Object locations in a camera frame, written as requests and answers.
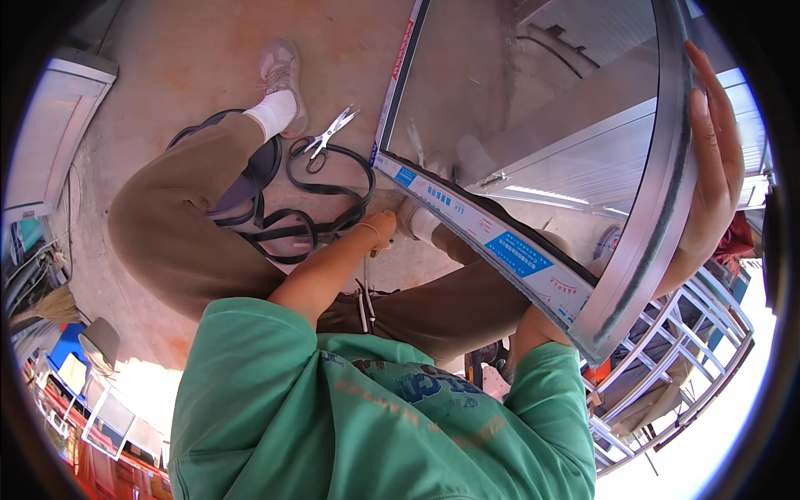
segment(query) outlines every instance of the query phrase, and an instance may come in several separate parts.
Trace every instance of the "aluminum window frame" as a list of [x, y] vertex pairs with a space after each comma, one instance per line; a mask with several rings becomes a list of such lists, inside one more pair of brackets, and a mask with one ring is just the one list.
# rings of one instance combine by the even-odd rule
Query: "aluminum window frame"
[[[540, 290], [532, 288], [496, 252], [476, 239], [468, 224], [457, 222], [451, 211], [436, 203], [435, 198], [413, 188], [410, 183], [421, 179], [423, 185], [429, 186], [429, 190], [448, 195], [454, 192], [452, 185], [388, 150], [430, 0], [416, 0], [414, 3], [370, 156], [370, 164], [374, 169], [394, 181], [405, 194], [427, 204], [445, 226], [561, 328], [592, 366], [598, 366], [611, 355], [650, 301], [678, 245], [696, 179], [696, 167], [690, 154], [689, 92], [700, 85], [693, 83], [690, 61], [683, 49], [684, 41], [689, 38], [689, 12], [686, 4], [680, 0], [653, 0], [652, 5], [659, 60], [653, 135], [634, 207], [603, 276], [599, 280], [587, 277], [588, 272], [582, 272], [585, 269], [575, 269], [576, 262], [544, 238], [541, 241], [539, 238], [530, 238], [514, 224], [498, 217], [491, 218], [493, 224], [522, 240], [555, 266], [560, 265], [561, 272], [576, 280], [577, 295], [586, 296], [577, 312], [573, 307], [573, 310], [564, 314], [564, 311], [546, 302]], [[412, 180], [405, 183], [403, 176], [406, 176], [406, 180]], [[486, 210], [469, 197], [462, 196], [459, 201], [467, 210], [486, 214]]]

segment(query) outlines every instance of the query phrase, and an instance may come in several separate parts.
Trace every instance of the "curved metal frame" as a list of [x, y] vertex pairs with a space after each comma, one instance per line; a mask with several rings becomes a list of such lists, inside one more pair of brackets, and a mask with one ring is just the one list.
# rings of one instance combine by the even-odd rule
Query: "curved metal frame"
[[617, 249], [568, 332], [594, 363], [611, 355], [655, 292], [678, 246], [696, 178], [689, 154], [691, 66], [683, 48], [688, 11], [680, 0], [652, 3], [658, 101], [642, 184]]

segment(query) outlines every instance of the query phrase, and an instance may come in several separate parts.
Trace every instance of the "broom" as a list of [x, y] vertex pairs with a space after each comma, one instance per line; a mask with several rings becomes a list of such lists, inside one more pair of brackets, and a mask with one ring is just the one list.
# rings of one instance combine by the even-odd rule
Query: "broom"
[[11, 325], [30, 318], [44, 318], [53, 323], [77, 323], [81, 320], [78, 316], [78, 308], [75, 306], [75, 297], [72, 296], [67, 285], [60, 286], [29, 309], [15, 314], [11, 318]]

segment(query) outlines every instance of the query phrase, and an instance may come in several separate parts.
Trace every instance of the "white sock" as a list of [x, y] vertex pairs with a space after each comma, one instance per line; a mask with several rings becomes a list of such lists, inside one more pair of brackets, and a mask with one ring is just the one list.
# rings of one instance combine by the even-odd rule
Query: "white sock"
[[411, 215], [408, 221], [408, 229], [416, 237], [422, 241], [433, 245], [432, 237], [434, 230], [441, 224], [438, 218], [433, 215], [430, 210], [424, 206], [420, 206]]
[[267, 142], [273, 135], [280, 134], [289, 125], [298, 111], [297, 101], [291, 90], [279, 90], [272, 94], [267, 94], [259, 104], [245, 111], [261, 123], [264, 129], [264, 142]]

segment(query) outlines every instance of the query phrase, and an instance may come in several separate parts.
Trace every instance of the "red object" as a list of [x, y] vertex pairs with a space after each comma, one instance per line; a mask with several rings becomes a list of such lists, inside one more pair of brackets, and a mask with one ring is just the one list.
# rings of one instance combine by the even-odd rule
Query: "red object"
[[734, 220], [730, 222], [728, 229], [719, 240], [717, 249], [714, 251], [714, 260], [720, 264], [728, 263], [737, 255], [746, 254], [755, 248], [753, 244], [753, 232], [747, 217], [742, 211], [736, 212]]
[[600, 382], [606, 380], [611, 374], [611, 358], [608, 358], [606, 362], [598, 366], [597, 368], [591, 369], [586, 368], [586, 371], [583, 372], [583, 377], [588, 380], [593, 386], [597, 386]]

